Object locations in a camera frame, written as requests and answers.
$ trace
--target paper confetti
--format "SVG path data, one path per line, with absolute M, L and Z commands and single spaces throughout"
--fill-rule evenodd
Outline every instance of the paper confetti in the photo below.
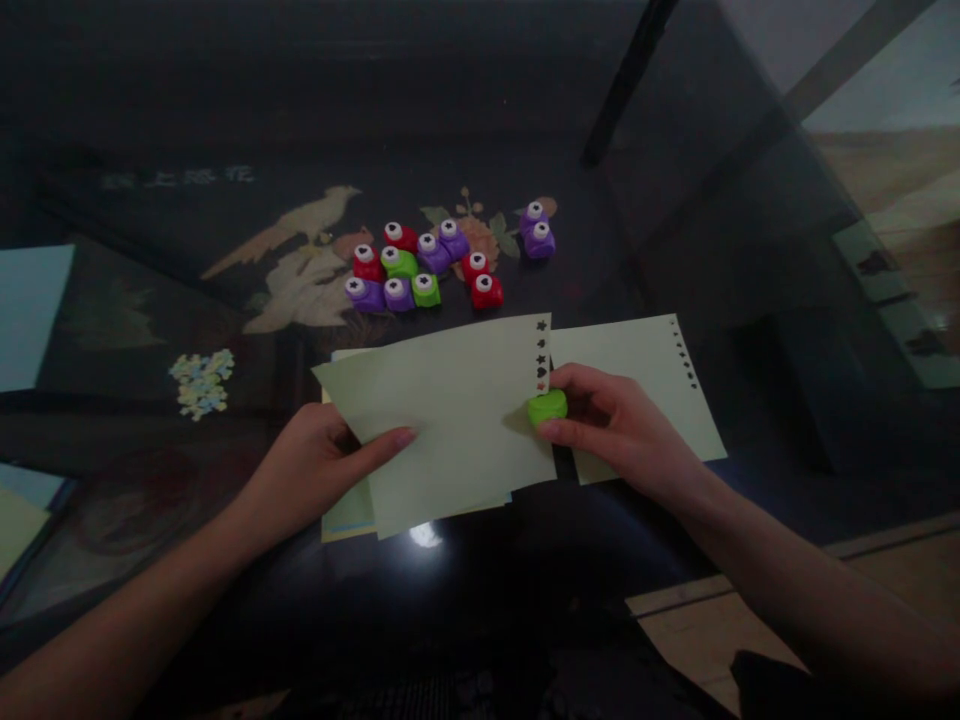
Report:
M 233 353 L 229 350 L 219 350 L 210 357 L 178 357 L 170 375 L 180 383 L 180 414 L 191 415 L 194 422 L 199 422 L 209 412 L 226 410 L 227 391 L 220 381 L 230 378 L 233 365 Z

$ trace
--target blue paper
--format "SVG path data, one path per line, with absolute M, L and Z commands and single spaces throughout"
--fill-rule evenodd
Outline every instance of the blue paper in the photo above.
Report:
M 46 508 L 63 485 L 63 478 L 36 470 L 0 464 L 0 487 L 16 493 L 31 505 Z
M 0 251 L 0 392 L 36 386 L 73 245 Z

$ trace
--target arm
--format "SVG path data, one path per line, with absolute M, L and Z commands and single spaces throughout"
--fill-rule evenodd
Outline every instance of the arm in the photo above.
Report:
M 259 555 L 329 510 L 414 438 L 399 428 L 350 455 L 332 405 L 306 405 L 237 498 L 0 680 L 0 716 L 123 718 Z
M 564 365 L 567 420 L 545 438 L 593 453 L 672 513 L 747 604 L 817 676 L 863 698 L 936 705 L 960 692 L 960 633 L 934 628 L 728 487 L 639 385 Z

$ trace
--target fingernail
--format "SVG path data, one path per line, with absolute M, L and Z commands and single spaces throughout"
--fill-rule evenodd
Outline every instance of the fingernail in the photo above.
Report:
M 405 428 L 403 432 L 397 433 L 397 450 L 403 450 L 407 445 L 417 439 L 417 431 L 413 428 Z
M 556 440 L 560 437 L 560 425 L 557 424 L 556 420 L 547 420 L 546 422 L 540 423 L 537 427 L 537 432 L 547 440 Z

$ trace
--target bird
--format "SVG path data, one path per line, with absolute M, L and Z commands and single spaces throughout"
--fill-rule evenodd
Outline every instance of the bird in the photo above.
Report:
M 277 222 L 262 230 L 232 253 L 216 262 L 200 276 L 209 280 L 237 263 L 257 262 L 268 250 L 274 250 L 287 240 L 303 233 L 312 245 L 324 230 L 336 225 L 347 210 L 347 202 L 362 191 L 352 185 L 327 188 L 320 200 L 314 200 L 280 216 Z

